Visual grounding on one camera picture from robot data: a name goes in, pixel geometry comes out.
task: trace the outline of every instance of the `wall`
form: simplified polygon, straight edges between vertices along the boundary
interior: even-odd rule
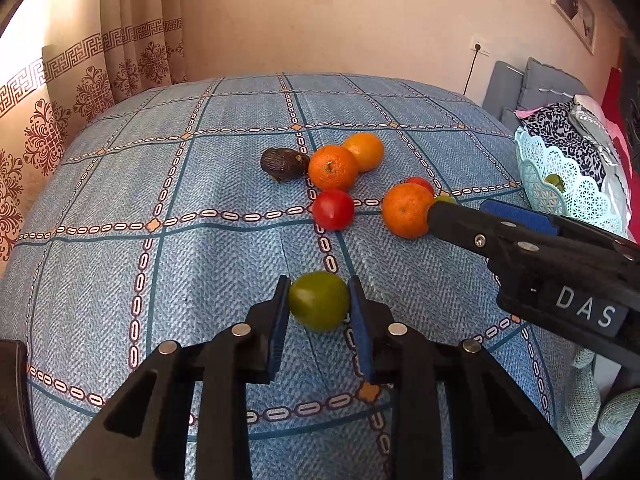
[[[527,57],[578,76],[601,100],[620,33],[609,0],[596,12],[595,54],[550,0],[182,0],[190,80],[238,73],[353,72],[462,93],[471,37],[487,40],[467,95],[481,104],[496,60]]]

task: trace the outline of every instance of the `curtain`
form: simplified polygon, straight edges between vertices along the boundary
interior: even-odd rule
[[[187,81],[180,0],[24,0],[0,59],[1,277],[80,129],[139,92]]]

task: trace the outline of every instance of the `basket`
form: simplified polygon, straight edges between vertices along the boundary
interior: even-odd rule
[[[580,174],[580,166],[556,146],[546,147],[539,136],[519,127],[515,134],[516,159],[527,198],[535,211],[569,216],[626,237],[620,215],[596,181]],[[550,174],[564,181],[564,192],[545,182]]]

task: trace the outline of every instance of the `electrical outlet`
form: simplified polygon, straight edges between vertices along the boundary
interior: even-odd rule
[[[476,50],[476,44],[480,45],[480,50],[478,51],[478,54],[482,54],[483,56],[488,56],[489,55],[489,43],[487,40],[484,40],[483,38],[481,38],[480,36],[478,36],[477,34],[474,34],[471,37],[471,43],[469,44],[469,48],[473,51]]]

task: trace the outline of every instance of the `dark brown fruit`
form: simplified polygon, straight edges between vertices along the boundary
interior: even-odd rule
[[[260,158],[260,167],[275,180],[291,180],[306,173],[309,157],[289,148],[268,148]]]

